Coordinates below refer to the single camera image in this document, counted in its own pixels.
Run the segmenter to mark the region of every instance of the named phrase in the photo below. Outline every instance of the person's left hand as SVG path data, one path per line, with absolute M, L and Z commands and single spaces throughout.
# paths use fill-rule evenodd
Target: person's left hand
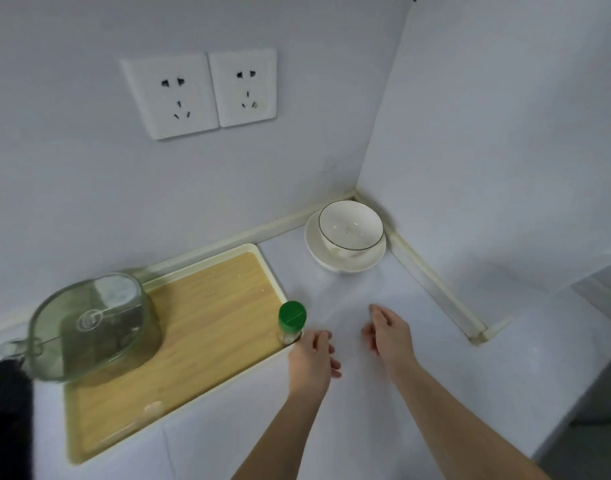
M 304 394 L 322 401 L 330 386 L 330 378 L 341 377 L 341 363 L 330 355 L 329 330 L 306 330 L 289 355 L 290 395 Z

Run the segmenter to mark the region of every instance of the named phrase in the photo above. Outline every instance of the spice shaker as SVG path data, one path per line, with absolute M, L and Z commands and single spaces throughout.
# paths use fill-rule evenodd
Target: spice shaker
M 305 307 L 298 301 L 286 301 L 278 309 L 279 340 L 290 345 L 301 338 L 305 325 Z

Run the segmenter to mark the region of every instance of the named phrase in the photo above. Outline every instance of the outlet faceplate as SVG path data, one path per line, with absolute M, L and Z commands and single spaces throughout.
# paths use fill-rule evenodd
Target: outlet faceplate
M 276 117 L 276 50 L 222 52 L 209 59 L 221 126 Z
M 152 138 L 219 127 L 205 54 L 122 60 L 121 65 Z

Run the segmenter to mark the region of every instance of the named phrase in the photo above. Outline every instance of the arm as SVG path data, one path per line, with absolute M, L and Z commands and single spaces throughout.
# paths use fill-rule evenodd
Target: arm
M 536 464 L 459 403 L 414 356 L 409 325 L 370 305 L 373 323 L 362 333 L 385 363 L 447 480 L 547 480 Z
M 330 357 L 332 333 L 308 330 L 289 355 L 290 392 L 250 455 L 232 480 L 294 480 L 307 437 L 330 378 L 341 377 L 341 364 Z

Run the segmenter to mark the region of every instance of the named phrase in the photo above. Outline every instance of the hand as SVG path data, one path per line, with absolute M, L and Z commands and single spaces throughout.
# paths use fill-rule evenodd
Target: hand
M 330 378 L 341 377 L 341 363 L 330 355 L 332 332 L 306 330 L 288 356 L 290 395 L 306 395 L 322 401 L 330 386 Z
M 401 369 L 417 364 L 410 326 L 389 308 L 370 305 L 369 309 L 372 323 L 361 329 L 361 335 L 368 337 L 368 348 L 383 359 L 390 379 L 394 379 Z

